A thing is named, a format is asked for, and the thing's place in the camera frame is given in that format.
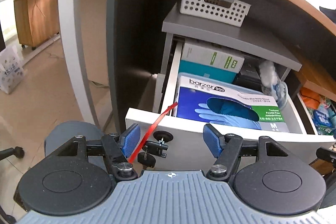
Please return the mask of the white teal thermometer box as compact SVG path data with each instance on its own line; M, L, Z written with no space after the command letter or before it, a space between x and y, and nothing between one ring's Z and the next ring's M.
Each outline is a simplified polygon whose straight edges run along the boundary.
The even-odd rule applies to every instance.
M244 60L243 54L239 51L187 39L183 45L179 72L231 84Z

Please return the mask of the white printed shopping bag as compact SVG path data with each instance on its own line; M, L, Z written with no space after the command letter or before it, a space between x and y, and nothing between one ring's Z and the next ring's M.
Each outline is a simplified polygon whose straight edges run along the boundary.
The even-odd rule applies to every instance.
M1 51L1 91L10 94L25 76L22 58L16 46L9 46Z

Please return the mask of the blue wet wipes pack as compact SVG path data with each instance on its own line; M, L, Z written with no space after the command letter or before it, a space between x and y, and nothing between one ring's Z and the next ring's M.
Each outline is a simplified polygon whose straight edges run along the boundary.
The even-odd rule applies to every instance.
M335 135L335 109L332 105L320 104L313 111L313 123L318 135Z

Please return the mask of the orange snack packet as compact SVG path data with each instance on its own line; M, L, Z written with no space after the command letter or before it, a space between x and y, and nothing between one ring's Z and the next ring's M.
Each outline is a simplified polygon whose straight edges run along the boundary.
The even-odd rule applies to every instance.
M317 110L319 108L322 97L318 93L308 88L302 87L299 90L299 94L307 108L311 108L313 110Z

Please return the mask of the white perforated plastic basket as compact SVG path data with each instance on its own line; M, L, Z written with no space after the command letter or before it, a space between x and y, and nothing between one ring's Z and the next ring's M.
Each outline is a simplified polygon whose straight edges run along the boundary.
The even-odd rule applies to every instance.
M251 5L239 0L181 0L180 13L241 27Z

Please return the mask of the wooden rolling cabinet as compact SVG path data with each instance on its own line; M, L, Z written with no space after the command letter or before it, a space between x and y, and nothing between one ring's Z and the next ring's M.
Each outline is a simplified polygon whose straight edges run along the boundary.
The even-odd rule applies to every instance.
M20 45L35 49L60 32L58 0L15 0Z

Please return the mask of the light blue plastic case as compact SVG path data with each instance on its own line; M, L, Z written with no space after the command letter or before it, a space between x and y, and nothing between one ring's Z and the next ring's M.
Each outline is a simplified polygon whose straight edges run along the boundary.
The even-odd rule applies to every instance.
M213 86L234 87L234 85L230 83L225 83L223 81L205 78L202 76L192 75L189 73L178 73L178 80L181 77L186 78L185 82L187 81L188 84L212 88L212 89L214 89Z

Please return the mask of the white cotton in bag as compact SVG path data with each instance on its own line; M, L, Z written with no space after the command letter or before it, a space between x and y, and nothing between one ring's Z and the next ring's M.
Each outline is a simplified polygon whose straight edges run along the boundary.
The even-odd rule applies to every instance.
M265 60L259 64L259 76L261 79L261 89L265 95L272 96L280 110L282 110L289 98L288 87L281 81L275 65L272 61Z

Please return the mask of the grey white drawer cabinet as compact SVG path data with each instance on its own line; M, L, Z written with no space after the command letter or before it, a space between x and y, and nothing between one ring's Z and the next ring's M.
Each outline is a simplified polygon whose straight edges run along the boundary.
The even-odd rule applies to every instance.
M268 32L243 24L235 27L180 12L175 5L163 21L166 42L174 52L162 63L167 84L162 110L157 113L130 108L127 125L139 124L146 132L155 120L157 130L173 136L167 155L157 157L157 170L207 171L215 161L203 141L205 124L221 134L232 133L257 141L269 136L304 162L312 162L319 147L330 148L333 136L306 132L292 100L279 107L260 91L234 85L234 78L249 58L272 61L276 66L299 71L301 63Z

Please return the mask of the blue nitrile glove box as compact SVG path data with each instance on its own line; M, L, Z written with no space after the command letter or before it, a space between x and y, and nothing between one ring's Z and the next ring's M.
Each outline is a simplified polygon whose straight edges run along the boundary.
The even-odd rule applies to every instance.
M247 88L188 84L177 79L173 116L224 126L289 132L275 99Z

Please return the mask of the small black box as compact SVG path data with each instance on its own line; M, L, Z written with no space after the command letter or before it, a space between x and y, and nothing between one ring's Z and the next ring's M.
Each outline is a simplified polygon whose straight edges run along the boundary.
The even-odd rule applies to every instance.
M247 56L244 63L233 80L233 84L244 88L261 91L261 78L259 75L260 60L257 57Z

